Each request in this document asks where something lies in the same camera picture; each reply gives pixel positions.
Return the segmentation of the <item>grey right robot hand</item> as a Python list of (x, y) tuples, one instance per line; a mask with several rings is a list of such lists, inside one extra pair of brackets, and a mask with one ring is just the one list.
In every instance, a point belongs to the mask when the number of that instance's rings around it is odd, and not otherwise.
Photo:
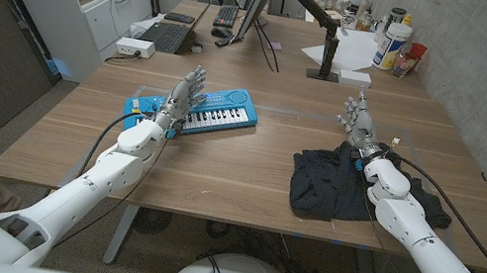
[(364, 89), (358, 92), (357, 98), (348, 97), (343, 103), (345, 116), (338, 115), (338, 121), (347, 133), (347, 142), (355, 148), (362, 166), (381, 158), (384, 151), (379, 146), (377, 131), (368, 112), (368, 102)]

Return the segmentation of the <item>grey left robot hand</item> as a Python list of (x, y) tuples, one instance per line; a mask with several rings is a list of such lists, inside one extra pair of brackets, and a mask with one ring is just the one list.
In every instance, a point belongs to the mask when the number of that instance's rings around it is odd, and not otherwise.
[(153, 121), (165, 131), (180, 131), (190, 109), (206, 99), (204, 93), (200, 93), (205, 88), (206, 73), (199, 65), (177, 82), (156, 111)]

